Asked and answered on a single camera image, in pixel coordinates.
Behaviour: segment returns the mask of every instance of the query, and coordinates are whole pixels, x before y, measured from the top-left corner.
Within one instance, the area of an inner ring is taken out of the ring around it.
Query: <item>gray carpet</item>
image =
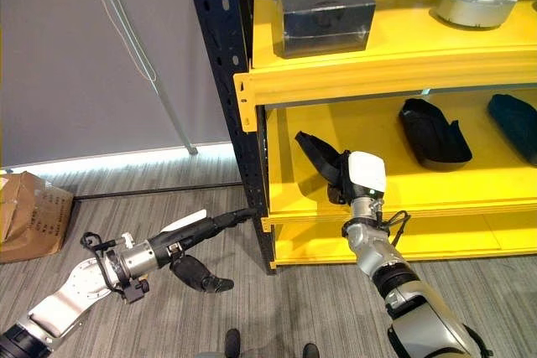
[[[44,172],[38,176],[77,196],[165,189],[207,184],[229,184],[241,180],[231,144],[201,148],[190,156],[184,149],[165,161],[113,168],[69,172]]]
[[[53,293],[88,258],[84,231],[136,240],[207,208],[213,215],[245,206],[240,187],[86,200],[75,209],[63,250],[0,266],[0,329]],[[242,332],[243,357],[300,357],[318,344],[322,357],[395,358],[385,336],[388,316],[374,287],[354,265],[283,267],[264,274],[251,223],[191,250],[215,274],[235,280],[232,291],[204,295],[167,268],[149,276],[150,293],[134,305],[110,296],[54,357],[193,357],[221,350],[228,328]],[[537,357],[537,257],[413,264],[500,358]]]

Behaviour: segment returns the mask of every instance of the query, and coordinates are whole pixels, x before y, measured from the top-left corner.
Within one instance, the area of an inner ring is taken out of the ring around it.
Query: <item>white cord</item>
[[[123,9],[123,6],[122,6],[121,2],[119,0],[116,0],[116,2],[114,2],[113,0],[110,0],[110,4],[114,7],[114,11],[116,12],[116,15],[118,16],[117,18],[121,22],[121,24],[122,24],[122,26],[123,26],[123,28],[124,28],[127,36],[128,36],[128,40],[131,43],[131,45],[133,46],[134,52],[136,53],[136,56],[138,57],[139,64],[142,65],[143,69],[145,70],[145,73],[140,69],[140,66],[139,66],[136,58],[134,57],[133,52],[132,52],[127,40],[125,39],[125,36],[124,36],[123,32],[116,25],[116,22],[114,21],[112,15],[110,14],[110,11],[108,10],[106,0],[101,0],[101,3],[104,6],[104,10],[107,13],[108,19],[112,23],[112,26],[116,29],[117,33],[119,34],[119,37],[123,41],[123,44],[125,45],[125,48],[127,49],[128,55],[130,56],[131,60],[133,61],[134,66],[136,66],[136,70],[138,71],[138,73],[145,80],[154,83],[157,80],[157,74],[154,71],[153,66],[149,62],[149,59],[148,59],[147,55],[143,51],[143,48],[142,48],[142,46],[140,45],[140,43],[138,41],[138,37],[134,33],[134,30],[131,27],[130,22],[128,21],[127,14],[125,13],[125,10]],[[119,5],[120,10],[117,10],[116,3]]]

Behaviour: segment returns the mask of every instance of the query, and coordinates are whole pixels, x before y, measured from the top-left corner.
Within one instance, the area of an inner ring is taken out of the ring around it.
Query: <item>cardboard box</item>
[[[28,172],[0,175],[0,263],[61,249],[73,195]]]

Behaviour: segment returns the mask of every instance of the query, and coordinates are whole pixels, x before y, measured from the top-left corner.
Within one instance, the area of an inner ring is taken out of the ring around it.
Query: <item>metal disc component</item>
[[[467,27],[497,27],[517,0],[441,0],[436,13],[446,21]]]

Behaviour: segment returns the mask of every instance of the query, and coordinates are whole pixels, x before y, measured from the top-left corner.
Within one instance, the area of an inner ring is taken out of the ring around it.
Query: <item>black metal upright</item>
[[[194,4],[248,204],[259,213],[254,225],[265,269],[274,273],[269,265],[274,260],[272,235],[263,232],[260,220],[268,214],[265,133],[242,131],[233,85],[233,75],[247,72],[252,56],[253,0],[194,0]],[[264,127],[263,108],[258,109],[258,116]]]

